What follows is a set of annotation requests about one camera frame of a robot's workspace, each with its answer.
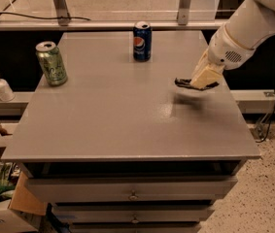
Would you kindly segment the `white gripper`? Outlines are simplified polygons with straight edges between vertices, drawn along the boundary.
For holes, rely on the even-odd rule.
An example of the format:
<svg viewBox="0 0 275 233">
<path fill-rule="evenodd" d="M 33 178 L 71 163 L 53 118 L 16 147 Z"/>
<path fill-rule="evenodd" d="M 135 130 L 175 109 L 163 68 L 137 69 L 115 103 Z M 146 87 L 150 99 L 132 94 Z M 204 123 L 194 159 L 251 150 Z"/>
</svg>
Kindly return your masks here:
<svg viewBox="0 0 275 233">
<path fill-rule="evenodd" d="M 212 36 L 208 49 L 203 52 L 192 72 L 191 85 L 202 88 L 218 82 L 223 77 L 223 68 L 239 68 L 254 55 L 256 47 L 242 44 L 227 26 L 228 23 L 223 24 Z"/>
</svg>

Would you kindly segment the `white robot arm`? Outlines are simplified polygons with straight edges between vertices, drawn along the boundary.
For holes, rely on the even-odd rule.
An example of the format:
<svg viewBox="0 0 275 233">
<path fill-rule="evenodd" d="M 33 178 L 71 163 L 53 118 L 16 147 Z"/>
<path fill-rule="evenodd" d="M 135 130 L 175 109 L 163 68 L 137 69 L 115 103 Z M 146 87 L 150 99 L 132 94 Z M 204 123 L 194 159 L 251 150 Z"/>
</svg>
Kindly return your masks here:
<svg viewBox="0 0 275 233">
<path fill-rule="evenodd" d="M 189 84 L 204 89 L 217 83 L 224 70 L 241 67 L 259 45 L 275 35 L 275 0 L 244 0 L 212 36 Z"/>
</svg>

